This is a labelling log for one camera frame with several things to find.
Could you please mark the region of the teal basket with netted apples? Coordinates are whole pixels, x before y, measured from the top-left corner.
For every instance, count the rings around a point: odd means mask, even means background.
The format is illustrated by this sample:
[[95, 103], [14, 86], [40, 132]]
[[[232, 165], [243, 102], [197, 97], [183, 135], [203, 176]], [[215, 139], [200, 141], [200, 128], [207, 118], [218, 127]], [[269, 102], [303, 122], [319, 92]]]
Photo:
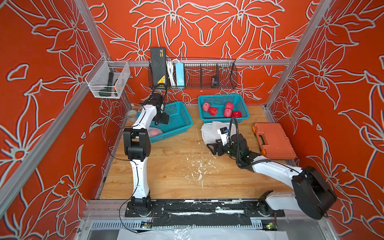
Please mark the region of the teal basket with netted apples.
[[162, 131], [162, 134], [150, 137], [152, 144], [185, 133], [193, 125], [193, 120], [182, 102], [165, 105], [164, 112], [170, 116], [168, 124], [150, 124], [150, 128]]

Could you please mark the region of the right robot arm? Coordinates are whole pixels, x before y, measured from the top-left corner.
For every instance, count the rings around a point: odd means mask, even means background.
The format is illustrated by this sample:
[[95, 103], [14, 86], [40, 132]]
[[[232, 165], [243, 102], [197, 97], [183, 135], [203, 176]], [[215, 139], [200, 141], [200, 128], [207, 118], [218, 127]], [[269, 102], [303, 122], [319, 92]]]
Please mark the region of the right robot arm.
[[216, 140], [208, 143], [207, 147], [213, 155], [228, 155], [234, 159], [238, 168], [265, 175], [291, 189], [286, 193], [270, 190], [259, 198], [256, 209], [264, 217], [271, 216], [275, 211], [290, 210], [320, 220], [338, 199], [316, 168], [293, 167], [267, 159], [251, 151], [242, 135], [233, 135], [226, 141]]

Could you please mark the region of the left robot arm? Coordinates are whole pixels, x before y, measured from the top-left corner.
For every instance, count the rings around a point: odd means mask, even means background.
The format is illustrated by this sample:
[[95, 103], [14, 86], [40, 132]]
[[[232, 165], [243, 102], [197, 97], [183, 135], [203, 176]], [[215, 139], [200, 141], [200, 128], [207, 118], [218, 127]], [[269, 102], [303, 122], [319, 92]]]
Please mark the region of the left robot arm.
[[151, 153], [149, 127], [153, 121], [167, 124], [169, 115], [164, 112], [164, 96], [151, 94], [142, 103], [141, 112], [131, 127], [124, 128], [124, 151], [132, 165], [134, 190], [128, 205], [133, 213], [146, 217], [151, 214], [151, 197], [147, 180], [147, 162]]

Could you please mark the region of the teal basket for bare apples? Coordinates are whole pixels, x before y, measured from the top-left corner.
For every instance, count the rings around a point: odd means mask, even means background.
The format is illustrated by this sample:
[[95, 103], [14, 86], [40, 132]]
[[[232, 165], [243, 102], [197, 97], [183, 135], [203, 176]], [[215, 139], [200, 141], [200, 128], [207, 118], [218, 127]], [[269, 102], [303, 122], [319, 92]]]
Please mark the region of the teal basket for bare apples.
[[[210, 107], [216, 108], [218, 111], [216, 115], [211, 115], [209, 112], [203, 110], [203, 104], [208, 103]], [[219, 121], [229, 123], [231, 118], [224, 116], [224, 110], [227, 103], [234, 105], [233, 112], [240, 112], [241, 116], [237, 118], [238, 123], [247, 120], [250, 117], [248, 108], [241, 95], [202, 95], [198, 97], [198, 106], [200, 118], [204, 123], [211, 123], [212, 121]]]

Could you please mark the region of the clear tape roll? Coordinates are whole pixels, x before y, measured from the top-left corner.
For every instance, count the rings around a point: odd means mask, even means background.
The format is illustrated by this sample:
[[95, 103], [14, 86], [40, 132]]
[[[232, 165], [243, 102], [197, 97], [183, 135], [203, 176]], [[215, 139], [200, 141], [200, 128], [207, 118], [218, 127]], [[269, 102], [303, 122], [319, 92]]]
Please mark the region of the clear tape roll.
[[126, 117], [129, 119], [136, 119], [137, 118], [138, 111], [137, 110], [129, 110], [126, 113]]

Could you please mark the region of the light blue power bank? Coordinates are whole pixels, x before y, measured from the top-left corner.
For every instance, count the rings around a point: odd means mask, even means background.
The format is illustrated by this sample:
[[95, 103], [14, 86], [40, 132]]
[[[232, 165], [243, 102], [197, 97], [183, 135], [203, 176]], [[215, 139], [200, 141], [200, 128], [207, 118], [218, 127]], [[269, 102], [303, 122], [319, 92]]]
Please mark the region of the light blue power bank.
[[177, 62], [175, 64], [175, 69], [176, 69], [177, 86], [178, 87], [184, 87], [185, 86], [184, 63]]

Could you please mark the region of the black box device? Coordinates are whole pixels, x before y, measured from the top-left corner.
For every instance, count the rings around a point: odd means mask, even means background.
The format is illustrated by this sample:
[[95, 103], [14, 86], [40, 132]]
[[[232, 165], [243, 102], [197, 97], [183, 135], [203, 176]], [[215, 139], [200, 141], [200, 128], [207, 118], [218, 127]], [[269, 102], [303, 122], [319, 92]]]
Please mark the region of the black box device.
[[167, 55], [164, 47], [151, 47], [151, 70], [154, 86], [167, 84]]

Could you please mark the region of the orange tool case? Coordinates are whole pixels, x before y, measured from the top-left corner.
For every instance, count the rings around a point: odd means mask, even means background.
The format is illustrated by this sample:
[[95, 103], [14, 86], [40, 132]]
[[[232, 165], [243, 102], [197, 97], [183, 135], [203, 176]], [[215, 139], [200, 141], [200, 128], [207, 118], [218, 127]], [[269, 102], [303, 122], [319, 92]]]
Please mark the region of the orange tool case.
[[270, 160], [294, 160], [297, 155], [282, 126], [278, 123], [255, 123], [253, 132], [261, 154]]

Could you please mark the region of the small black device in basket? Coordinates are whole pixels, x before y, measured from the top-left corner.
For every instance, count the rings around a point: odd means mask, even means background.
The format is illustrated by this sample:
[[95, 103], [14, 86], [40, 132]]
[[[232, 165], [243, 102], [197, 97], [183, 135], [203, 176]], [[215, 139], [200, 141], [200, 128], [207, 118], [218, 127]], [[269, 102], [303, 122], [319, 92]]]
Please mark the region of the small black device in basket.
[[218, 75], [214, 75], [211, 81], [211, 88], [213, 89], [218, 88], [219, 85], [220, 85], [220, 78], [218, 77]]

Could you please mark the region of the dark green handled tool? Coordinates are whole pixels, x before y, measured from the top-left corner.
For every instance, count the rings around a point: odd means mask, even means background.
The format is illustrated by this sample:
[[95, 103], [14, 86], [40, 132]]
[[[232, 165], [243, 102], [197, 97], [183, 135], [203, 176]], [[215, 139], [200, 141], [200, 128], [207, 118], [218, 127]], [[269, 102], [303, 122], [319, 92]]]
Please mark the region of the dark green handled tool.
[[113, 78], [114, 78], [114, 73], [109, 72], [109, 78], [108, 78], [107, 86], [99, 91], [100, 97], [110, 97], [111, 96], [111, 94], [113, 92]]

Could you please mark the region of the clear acrylic wall box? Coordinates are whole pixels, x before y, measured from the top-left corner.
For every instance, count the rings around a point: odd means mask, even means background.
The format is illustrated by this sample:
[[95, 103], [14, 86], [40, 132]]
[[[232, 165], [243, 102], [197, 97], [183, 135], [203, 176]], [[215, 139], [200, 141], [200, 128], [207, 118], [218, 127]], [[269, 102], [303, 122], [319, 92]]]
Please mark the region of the clear acrylic wall box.
[[119, 99], [131, 76], [128, 62], [109, 61], [101, 56], [86, 77], [95, 98]]

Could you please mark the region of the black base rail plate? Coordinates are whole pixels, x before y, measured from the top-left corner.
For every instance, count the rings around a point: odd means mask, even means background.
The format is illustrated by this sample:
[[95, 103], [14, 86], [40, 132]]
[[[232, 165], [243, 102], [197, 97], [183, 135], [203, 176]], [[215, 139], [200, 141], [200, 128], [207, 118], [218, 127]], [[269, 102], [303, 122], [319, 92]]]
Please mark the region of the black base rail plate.
[[277, 218], [285, 212], [274, 211], [259, 200], [154, 200], [147, 214], [128, 202], [121, 215], [141, 219], [137, 229], [171, 230], [181, 228], [228, 228], [276, 230]]

